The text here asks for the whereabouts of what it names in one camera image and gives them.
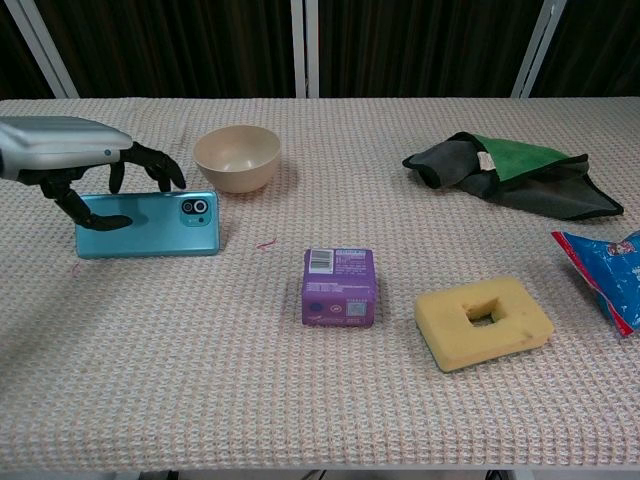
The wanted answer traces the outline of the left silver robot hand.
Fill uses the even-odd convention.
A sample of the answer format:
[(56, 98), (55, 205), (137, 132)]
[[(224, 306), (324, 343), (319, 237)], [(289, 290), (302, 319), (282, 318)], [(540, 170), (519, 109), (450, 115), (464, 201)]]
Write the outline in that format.
[(145, 169), (162, 192), (184, 189), (184, 174), (166, 153), (146, 147), (121, 130), (72, 116), (3, 116), (1, 118), (1, 178), (38, 186), (45, 198), (76, 225), (112, 231), (133, 223), (126, 215), (100, 216), (72, 188), (87, 170), (107, 165), (109, 191), (117, 194), (125, 165)]

